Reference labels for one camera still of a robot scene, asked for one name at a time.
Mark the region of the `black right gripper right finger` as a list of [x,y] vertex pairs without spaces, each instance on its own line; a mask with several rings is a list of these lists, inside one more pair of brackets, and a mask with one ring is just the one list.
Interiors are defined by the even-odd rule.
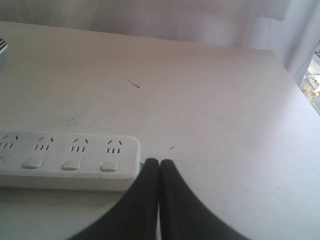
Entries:
[[170,159],[164,159],[160,163],[158,187],[163,240],[247,239],[213,214],[197,198]]

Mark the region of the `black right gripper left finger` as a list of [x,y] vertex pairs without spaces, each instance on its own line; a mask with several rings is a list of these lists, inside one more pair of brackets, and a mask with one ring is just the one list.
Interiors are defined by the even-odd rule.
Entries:
[[134,183],[102,217],[72,240],[155,240],[159,161],[148,158]]

